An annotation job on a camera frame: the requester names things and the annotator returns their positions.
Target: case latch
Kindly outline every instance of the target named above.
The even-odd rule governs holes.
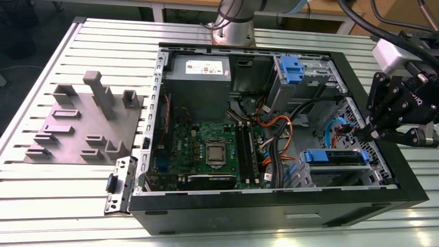
[[[115,170],[107,181],[109,196],[105,215],[130,214],[129,201],[137,166],[138,159],[135,157],[127,156],[117,160]]]

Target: motherboard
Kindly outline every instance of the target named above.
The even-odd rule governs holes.
[[[153,191],[262,188],[255,140],[263,133],[249,123],[179,123],[169,156],[147,173]]]

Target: chip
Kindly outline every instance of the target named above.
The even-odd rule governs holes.
[[[206,143],[206,163],[221,169],[227,163],[226,143]]]

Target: slotted aluminum table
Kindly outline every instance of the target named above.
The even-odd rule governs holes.
[[[258,29],[259,47],[341,51],[369,91],[379,71],[366,37]],[[59,83],[83,84],[99,70],[115,94],[137,90],[150,104],[158,43],[210,44],[197,25],[87,19],[74,23],[0,139],[0,243],[65,246],[433,246],[439,244],[439,149],[402,147],[430,201],[351,227],[151,237],[134,217],[105,217],[113,166],[25,164],[25,153],[50,113]],[[142,131],[145,122],[139,122]],[[135,145],[141,145],[141,135]]]

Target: white sticker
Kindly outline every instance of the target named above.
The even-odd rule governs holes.
[[[203,75],[222,75],[223,62],[190,60],[186,62],[186,73],[203,74]]]
[[[269,107],[269,106],[266,106],[266,105],[263,105],[263,106],[262,106],[262,109],[263,109],[263,110],[265,110],[267,113],[269,113],[269,112],[270,112],[270,110],[271,110],[271,109],[270,109],[270,107]]]
[[[270,173],[266,173],[266,174],[263,175],[263,179],[265,179],[266,181],[271,181],[271,180],[273,180],[273,175],[271,175]]]

